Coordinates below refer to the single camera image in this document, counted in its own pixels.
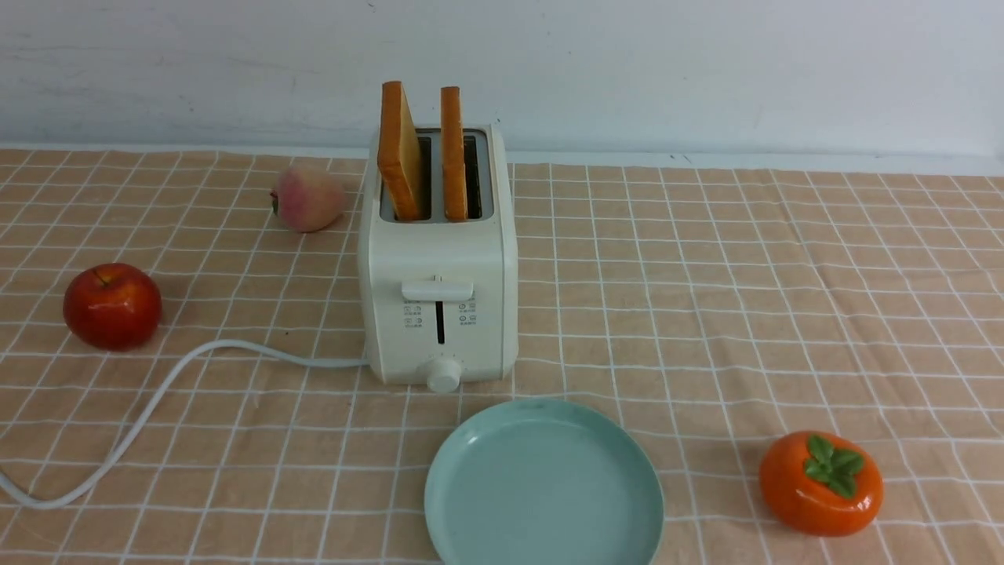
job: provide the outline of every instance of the white cable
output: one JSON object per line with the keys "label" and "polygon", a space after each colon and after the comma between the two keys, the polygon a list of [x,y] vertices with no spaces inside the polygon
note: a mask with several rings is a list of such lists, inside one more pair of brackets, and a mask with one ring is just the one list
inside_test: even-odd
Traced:
{"label": "white cable", "polygon": [[133,444],[133,441],[136,440],[136,437],[140,435],[140,431],[142,431],[143,427],[147,423],[147,420],[150,418],[150,414],[152,414],[154,412],[154,409],[157,408],[157,404],[161,401],[161,398],[164,397],[164,394],[168,391],[168,388],[171,386],[171,383],[173,383],[175,379],[178,378],[178,375],[182,372],[182,369],[184,369],[185,366],[189,364],[189,362],[191,362],[199,355],[207,351],[213,349],[220,349],[223,347],[235,347],[238,349],[247,349],[250,351],[258,352],[262,355],[273,357],[275,359],[280,359],[282,361],[289,361],[290,363],[295,363],[303,367],[314,367],[318,369],[342,369],[346,367],[362,367],[368,364],[365,360],[361,359],[307,359],[305,357],[297,357],[295,355],[290,355],[288,353],[279,351],[277,349],[272,349],[270,347],[265,347],[263,345],[246,342],[244,340],[216,340],[202,344],[201,346],[193,349],[191,352],[188,353],[188,355],[186,355],[185,357],[183,357],[181,360],[178,361],[178,364],[175,365],[175,368],[172,369],[171,373],[168,374],[168,378],[164,379],[164,383],[161,384],[161,387],[157,389],[157,392],[154,394],[153,398],[151,398],[150,402],[147,403],[147,407],[143,410],[143,413],[140,414],[140,417],[133,425],[132,430],[130,430],[126,438],[118,444],[118,446],[114,449],[114,451],[112,451],[111,454],[108,455],[108,459],[104,461],[104,464],[102,464],[101,467],[97,468],[97,471],[95,471],[93,475],[88,477],[86,481],[81,483],[79,487],[73,489],[72,491],[66,493],[62,497],[59,497],[58,499],[53,499],[51,501],[40,501],[38,499],[32,498],[24,491],[18,489],[17,486],[14,485],[14,483],[6,475],[0,472],[0,489],[3,489],[5,493],[10,495],[11,498],[13,498],[21,505],[37,510],[51,510],[55,508],[60,508],[75,501],[80,495],[86,493],[91,488],[93,488],[93,486],[96,485],[97,482],[100,481],[101,478],[104,477],[104,475],[108,471],[110,471],[111,468],[118,462],[118,460],[122,457],[126,451],[129,450],[129,447]]}

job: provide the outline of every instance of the browning control knob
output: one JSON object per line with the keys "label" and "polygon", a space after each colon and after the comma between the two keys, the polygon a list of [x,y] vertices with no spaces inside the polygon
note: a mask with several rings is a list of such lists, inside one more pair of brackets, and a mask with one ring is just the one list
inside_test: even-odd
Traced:
{"label": "browning control knob", "polygon": [[426,384],[433,392],[440,394],[453,392],[460,386],[460,363],[455,359],[437,357],[426,363]]}

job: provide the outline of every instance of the orange persimmon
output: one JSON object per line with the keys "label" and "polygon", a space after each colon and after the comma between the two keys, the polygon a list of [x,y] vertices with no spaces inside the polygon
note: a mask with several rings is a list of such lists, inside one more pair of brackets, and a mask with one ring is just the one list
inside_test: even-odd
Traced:
{"label": "orange persimmon", "polygon": [[760,463],[760,492],[786,526],[812,536],[849,536],[874,520],[882,473],[852,443],[824,432],[778,439]]}

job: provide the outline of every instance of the plate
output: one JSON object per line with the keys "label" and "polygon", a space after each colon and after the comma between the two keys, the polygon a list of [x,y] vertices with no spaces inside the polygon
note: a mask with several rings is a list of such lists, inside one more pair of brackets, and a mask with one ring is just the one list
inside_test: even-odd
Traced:
{"label": "plate", "polygon": [[514,400],[443,443],[426,525],[446,565],[650,565],[663,489],[621,428],[586,406]]}

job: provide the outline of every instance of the toaster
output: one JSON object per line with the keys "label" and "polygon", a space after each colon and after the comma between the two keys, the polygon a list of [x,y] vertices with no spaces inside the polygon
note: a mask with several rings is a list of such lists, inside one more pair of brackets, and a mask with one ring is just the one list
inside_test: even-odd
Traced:
{"label": "toaster", "polygon": [[357,247],[370,369],[385,384],[447,393],[504,379],[518,354],[518,252],[505,146],[494,125],[463,125],[468,219],[444,202],[443,127],[416,124],[429,186],[427,219],[400,221],[378,165],[363,172]]}

